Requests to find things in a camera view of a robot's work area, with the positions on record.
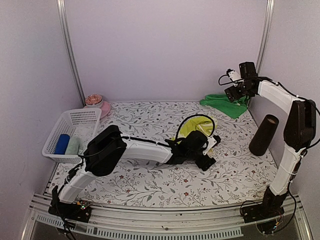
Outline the yellow-green crocodile towel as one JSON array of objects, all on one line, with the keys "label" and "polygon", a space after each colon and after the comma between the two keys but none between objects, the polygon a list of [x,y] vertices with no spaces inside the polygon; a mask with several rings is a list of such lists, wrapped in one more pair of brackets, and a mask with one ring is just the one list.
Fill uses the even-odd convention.
[{"label": "yellow-green crocodile towel", "polygon": [[202,134],[208,137],[214,135],[214,131],[216,129],[218,120],[213,116],[195,114],[187,117],[180,124],[177,136],[171,138],[171,140],[175,140],[176,138],[186,138],[192,131],[200,131]]}]

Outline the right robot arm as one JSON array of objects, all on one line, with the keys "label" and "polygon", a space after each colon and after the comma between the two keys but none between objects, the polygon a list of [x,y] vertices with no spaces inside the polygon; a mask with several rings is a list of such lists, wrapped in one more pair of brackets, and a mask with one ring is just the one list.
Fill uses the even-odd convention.
[{"label": "right robot arm", "polygon": [[312,140],[316,136],[319,111],[313,100],[291,93],[280,82],[258,76],[253,62],[240,63],[239,70],[226,71],[231,86],[225,89],[225,93],[230,102],[259,95],[287,115],[283,131],[284,150],[275,178],[266,188],[261,204],[247,205],[240,210],[244,220],[252,222],[284,213],[282,205],[290,192],[290,184],[298,173],[302,158],[308,149],[314,147]]}]

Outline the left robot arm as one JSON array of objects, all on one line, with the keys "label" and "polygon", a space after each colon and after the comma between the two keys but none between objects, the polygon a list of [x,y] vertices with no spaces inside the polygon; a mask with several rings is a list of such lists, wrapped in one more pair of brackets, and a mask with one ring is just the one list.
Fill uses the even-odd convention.
[{"label": "left robot arm", "polygon": [[166,165],[181,165],[185,161],[195,164],[206,171],[216,160],[208,155],[209,150],[221,142],[217,135],[206,136],[193,130],[186,137],[153,140],[122,135],[118,126],[111,125],[91,140],[86,151],[80,155],[80,163],[73,167],[61,187],[52,190],[52,205],[63,216],[74,213],[72,204],[78,194],[98,177],[113,172],[122,159],[148,160]]}]

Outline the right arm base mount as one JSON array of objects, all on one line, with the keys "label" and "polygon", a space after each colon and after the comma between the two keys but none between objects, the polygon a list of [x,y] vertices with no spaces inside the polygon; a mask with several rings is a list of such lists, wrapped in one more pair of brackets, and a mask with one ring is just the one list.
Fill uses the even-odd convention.
[{"label": "right arm base mount", "polygon": [[243,217],[245,223],[252,223],[277,216],[280,217],[285,211],[282,206],[265,208],[262,203],[246,200],[241,204],[239,213]]}]

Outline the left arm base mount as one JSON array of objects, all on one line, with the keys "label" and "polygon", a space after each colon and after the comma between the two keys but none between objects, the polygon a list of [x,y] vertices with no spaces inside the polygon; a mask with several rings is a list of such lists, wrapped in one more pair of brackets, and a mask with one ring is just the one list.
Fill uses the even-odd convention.
[{"label": "left arm base mount", "polygon": [[77,203],[63,203],[59,198],[60,192],[57,185],[51,191],[52,199],[48,213],[60,217],[62,220],[88,223],[92,213],[90,204],[82,200]]}]

